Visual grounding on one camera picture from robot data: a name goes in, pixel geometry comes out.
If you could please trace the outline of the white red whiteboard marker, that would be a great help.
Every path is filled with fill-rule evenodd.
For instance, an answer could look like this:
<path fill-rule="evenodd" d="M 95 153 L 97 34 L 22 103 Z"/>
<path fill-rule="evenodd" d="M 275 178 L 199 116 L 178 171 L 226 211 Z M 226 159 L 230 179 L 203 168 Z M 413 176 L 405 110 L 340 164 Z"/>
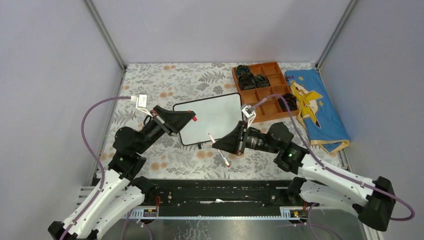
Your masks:
<path fill-rule="evenodd" d="M 216 140 L 213 138 L 213 136 L 212 136 L 210 133 L 208 133 L 208 136 L 209 136 L 209 138 L 210 138 L 210 140 L 211 140 L 212 144 L 215 144 L 215 143 L 216 143 Z M 223 152 L 222 152 L 220 149 L 217 149 L 217 151 L 218 151 L 218 153 L 219 153 L 220 157 L 223 159 L 223 161 L 224 161 L 225 165 L 226 165 L 228 168 L 230 168 L 230 167 L 231 167 L 231 165 L 230 165 L 229 161 L 227 160 L 227 158 L 225 157 L 225 155 L 223 154 Z"/>

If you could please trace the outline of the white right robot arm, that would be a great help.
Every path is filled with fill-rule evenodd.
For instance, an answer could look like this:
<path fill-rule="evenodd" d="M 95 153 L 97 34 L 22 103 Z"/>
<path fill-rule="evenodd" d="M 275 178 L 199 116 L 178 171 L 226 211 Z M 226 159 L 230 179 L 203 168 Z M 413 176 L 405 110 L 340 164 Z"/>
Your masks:
<path fill-rule="evenodd" d="M 283 122 L 272 124 L 263 133 L 239 121 L 212 147 L 237 156 L 245 149 L 275 154 L 274 163 L 284 172 L 296 175 L 286 193 L 291 205 L 327 205 L 352 214 L 374 230 L 387 231 L 396 203 L 390 197 L 394 194 L 391 181 L 382 176 L 374 180 L 324 164 L 314 159 L 311 151 L 294 143 L 293 137 Z"/>

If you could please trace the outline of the black framed whiteboard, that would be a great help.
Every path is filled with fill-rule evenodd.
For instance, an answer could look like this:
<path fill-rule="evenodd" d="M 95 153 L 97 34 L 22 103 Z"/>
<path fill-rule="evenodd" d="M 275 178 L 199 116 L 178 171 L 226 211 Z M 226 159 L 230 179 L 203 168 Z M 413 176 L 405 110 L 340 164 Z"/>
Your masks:
<path fill-rule="evenodd" d="M 173 111 L 195 112 L 195 120 L 179 132 L 182 145 L 209 142 L 209 135 L 215 140 L 224 137 L 243 119 L 241 106 L 242 98 L 237 92 L 175 104 Z"/>

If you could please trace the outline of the floral table cloth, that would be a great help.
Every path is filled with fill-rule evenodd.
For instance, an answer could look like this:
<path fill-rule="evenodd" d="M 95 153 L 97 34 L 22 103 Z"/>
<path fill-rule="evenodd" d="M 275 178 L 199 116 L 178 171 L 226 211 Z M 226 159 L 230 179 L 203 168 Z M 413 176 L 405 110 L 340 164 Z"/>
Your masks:
<path fill-rule="evenodd" d="M 232 63 L 131 63 L 119 86 L 124 100 L 114 102 L 114 114 L 100 155 L 104 166 L 115 154 L 116 131 L 121 127 L 140 130 L 145 114 L 127 97 L 146 94 L 149 108 L 170 110 L 177 103 L 236 92 Z M 145 153 L 140 175 L 149 179 L 289 180 L 294 177 L 274 163 L 274 155 L 246 150 L 243 155 L 227 154 L 229 166 L 207 142 L 184 146 L 179 136 L 163 135 Z"/>

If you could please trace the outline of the black coiled band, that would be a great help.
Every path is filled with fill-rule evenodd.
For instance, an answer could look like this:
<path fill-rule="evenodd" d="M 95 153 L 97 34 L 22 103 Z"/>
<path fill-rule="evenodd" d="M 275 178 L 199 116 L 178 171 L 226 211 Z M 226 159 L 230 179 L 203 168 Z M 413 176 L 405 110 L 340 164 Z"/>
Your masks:
<path fill-rule="evenodd" d="M 286 103 L 288 105 L 288 109 L 290 111 L 296 111 L 298 109 L 298 107 L 297 107 L 297 98 L 293 94 L 286 93 L 282 97 L 285 99 L 285 101 L 286 101 Z M 278 99 L 278 103 L 279 103 L 280 108 L 281 108 L 281 110 L 283 112 L 287 112 L 288 111 L 288 109 L 286 108 L 286 105 L 284 104 L 284 101 L 281 98 Z"/>
<path fill-rule="evenodd" d="M 258 74 L 254 77 L 256 88 L 265 88 L 270 86 L 270 82 L 266 75 Z"/>
<path fill-rule="evenodd" d="M 255 89 L 255 76 L 251 72 L 241 74 L 238 77 L 238 85 L 241 91 Z"/>
<path fill-rule="evenodd" d="M 238 65 L 238 66 L 235 68 L 235 75 L 236 75 L 236 77 L 237 77 L 237 78 L 238 78 L 239 76 L 241 76 L 241 75 L 249 74 L 250 72 L 251 72 L 251 69 L 250 69 L 250 67 L 249 67 L 248 65 L 246 65 L 246 64 Z"/>

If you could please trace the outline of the orange wooden compartment tray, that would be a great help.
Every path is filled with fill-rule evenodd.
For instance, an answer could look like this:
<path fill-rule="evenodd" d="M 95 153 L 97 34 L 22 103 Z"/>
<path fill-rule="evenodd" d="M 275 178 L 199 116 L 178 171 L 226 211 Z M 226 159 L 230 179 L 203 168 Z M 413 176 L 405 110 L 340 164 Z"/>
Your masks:
<path fill-rule="evenodd" d="M 240 64 L 232 68 L 232 76 L 241 96 L 243 104 L 251 106 L 273 94 L 284 96 L 289 108 L 278 97 L 272 97 L 255 109 L 254 123 L 288 118 L 289 113 L 295 116 L 299 110 L 290 86 L 276 61 Z"/>

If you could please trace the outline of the black coiled band front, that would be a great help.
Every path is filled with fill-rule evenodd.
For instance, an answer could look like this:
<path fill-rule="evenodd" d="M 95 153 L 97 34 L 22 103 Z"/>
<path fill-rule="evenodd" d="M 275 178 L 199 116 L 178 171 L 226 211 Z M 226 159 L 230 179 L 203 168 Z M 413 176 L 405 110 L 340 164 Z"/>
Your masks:
<path fill-rule="evenodd" d="M 288 105 L 288 109 L 290 111 L 296 111 L 298 109 L 298 107 L 297 107 L 297 98 L 293 94 L 286 93 L 282 97 L 285 99 L 285 101 L 286 101 L 286 103 Z M 284 104 L 284 101 L 281 98 L 278 99 L 278 103 L 279 103 L 280 108 L 281 108 L 281 110 L 283 112 L 287 112 L 288 111 L 288 109 L 286 108 L 286 105 Z"/>

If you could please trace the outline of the blue cartoon cloth bag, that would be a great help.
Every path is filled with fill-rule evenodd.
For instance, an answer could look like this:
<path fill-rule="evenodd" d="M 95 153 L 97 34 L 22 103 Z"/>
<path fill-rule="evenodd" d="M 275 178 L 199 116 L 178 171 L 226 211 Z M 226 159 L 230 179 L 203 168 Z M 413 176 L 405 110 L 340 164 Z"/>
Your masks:
<path fill-rule="evenodd" d="M 296 97 L 296 116 L 305 128 L 309 142 L 327 153 L 350 145 L 350 137 L 336 113 L 319 72 L 315 69 L 287 70 L 286 82 Z"/>

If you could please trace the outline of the right electronics board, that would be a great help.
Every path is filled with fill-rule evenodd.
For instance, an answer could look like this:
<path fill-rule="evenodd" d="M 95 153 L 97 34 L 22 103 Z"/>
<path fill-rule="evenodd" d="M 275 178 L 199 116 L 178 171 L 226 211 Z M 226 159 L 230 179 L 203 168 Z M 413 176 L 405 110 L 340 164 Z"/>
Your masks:
<path fill-rule="evenodd" d="M 308 212 L 302 209 L 293 209 L 293 210 L 290 210 L 290 216 L 292 218 L 307 219 Z"/>

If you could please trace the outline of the electronics board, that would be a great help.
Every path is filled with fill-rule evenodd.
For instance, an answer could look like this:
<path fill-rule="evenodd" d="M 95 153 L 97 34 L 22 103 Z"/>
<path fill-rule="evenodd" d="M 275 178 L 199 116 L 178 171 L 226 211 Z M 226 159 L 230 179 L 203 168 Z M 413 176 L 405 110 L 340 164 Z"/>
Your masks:
<path fill-rule="evenodd" d="M 290 210 L 290 216 L 292 218 L 307 219 L 308 212 L 302 209 L 293 209 L 293 210 Z"/>
<path fill-rule="evenodd" d="M 157 218 L 158 209 L 157 208 L 144 208 L 142 211 L 143 218 Z"/>

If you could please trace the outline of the left electronics board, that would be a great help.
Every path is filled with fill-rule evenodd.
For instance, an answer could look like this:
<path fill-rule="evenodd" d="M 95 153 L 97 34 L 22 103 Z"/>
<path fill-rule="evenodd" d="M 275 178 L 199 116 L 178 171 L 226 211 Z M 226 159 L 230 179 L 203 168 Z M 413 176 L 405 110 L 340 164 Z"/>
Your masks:
<path fill-rule="evenodd" d="M 158 209 L 157 208 L 144 208 L 142 211 L 143 218 L 157 218 Z"/>

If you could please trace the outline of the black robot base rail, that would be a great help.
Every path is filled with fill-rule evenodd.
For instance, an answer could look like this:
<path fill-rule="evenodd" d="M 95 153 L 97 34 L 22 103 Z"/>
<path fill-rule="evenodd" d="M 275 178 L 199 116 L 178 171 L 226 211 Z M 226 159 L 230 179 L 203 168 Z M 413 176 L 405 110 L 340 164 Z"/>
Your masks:
<path fill-rule="evenodd" d="M 158 209 L 157 218 L 269 218 L 281 208 L 306 210 L 311 205 L 296 197 L 289 180 L 132 180 L 145 195 L 137 207 Z"/>

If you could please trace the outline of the left aluminium frame post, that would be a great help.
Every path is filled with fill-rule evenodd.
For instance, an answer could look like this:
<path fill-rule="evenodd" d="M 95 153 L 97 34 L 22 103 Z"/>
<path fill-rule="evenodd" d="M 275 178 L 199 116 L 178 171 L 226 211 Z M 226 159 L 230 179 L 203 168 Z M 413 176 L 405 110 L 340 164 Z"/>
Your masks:
<path fill-rule="evenodd" d="M 123 57 L 121 56 L 118 48 L 116 47 L 95 3 L 93 0 L 83 0 L 84 5 L 87 8 L 87 11 L 89 15 L 91 16 L 94 24 L 96 25 L 101 37 L 103 38 L 107 48 L 109 49 L 112 57 L 114 58 L 115 62 L 119 66 L 119 68 L 124 71 L 126 69 L 125 61 L 123 60 Z"/>

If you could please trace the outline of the aluminium frame post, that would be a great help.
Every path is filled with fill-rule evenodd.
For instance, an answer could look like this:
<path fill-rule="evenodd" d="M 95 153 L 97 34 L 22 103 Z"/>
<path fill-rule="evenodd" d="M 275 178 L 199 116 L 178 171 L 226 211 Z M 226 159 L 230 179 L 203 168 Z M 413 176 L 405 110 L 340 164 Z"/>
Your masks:
<path fill-rule="evenodd" d="M 322 67 L 322 65 L 324 64 L 327 56 L 329 55 L 332 47 L 334 46 L 334 44 L 336 43 L 336 40 L 338 39 L 340 33 L 342 32 L 342 30 L 344 29 L 344 26 L 346 25 L 346 23 L 348 22 L 351 14 L 353 13 L 356 5 L 358 4 L 359 0 L 350 0 L 348 2 L 347 7 L 345 8 L 340 20 L 338 21 L 333 33 L 330 36 L 330 39 L 328 40 L 322 54 L 320 55 L 320 57 L 318 58 L 316 64 L 315 64 L 315 68 L 316 69 L 320 69 Z"/>
<path fill-rule="evenodd" d="M 118 48 L 116 47 L 95 3 L 93 0 L 83 0 L 84 5 L 87 8 L 87 11 L 89 15 L 91 16 L 94 24 L 96 25 L 101 37 L 103 38 L 107 48 L 109 49 L 112 57 L 114 58 L 115 62 L 119 66 L 119 68 L 124 71 L 126 69 L 125 61 L 123 60 L 123 57 L 121 56 Z"/>

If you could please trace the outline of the right aluminium frame post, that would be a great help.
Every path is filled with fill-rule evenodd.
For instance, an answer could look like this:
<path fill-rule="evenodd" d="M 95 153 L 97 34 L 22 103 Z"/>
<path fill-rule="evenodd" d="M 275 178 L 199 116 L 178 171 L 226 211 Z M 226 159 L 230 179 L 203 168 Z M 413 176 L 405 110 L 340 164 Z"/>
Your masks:
<path fill-rule="evenodd" d="M 329 55 L 332 47 L 334 46 L 334 44 L 336 43 L 336 40 L 338 39 L 340 33 L 342 32 L 342 30 L 344 29 L 344 26 L 346 25 L 346 23 L 348 22 L 351 14 L 353 13 L 356 5 L 358 4 L 359 0 L 350 0 L 348 2 L 347 7 L 345 8 L 340 20 L 338 21 L 333 33 L 330 36 L 330 39 L 328 40 L 322 54 L 320 55 L 320 57 L 318 58 L 316 64 L 315 64 L 315 68 L 316 69 L 320 69 L 322 67 L 322 65 L 324 64 L 327 56 Z"/>

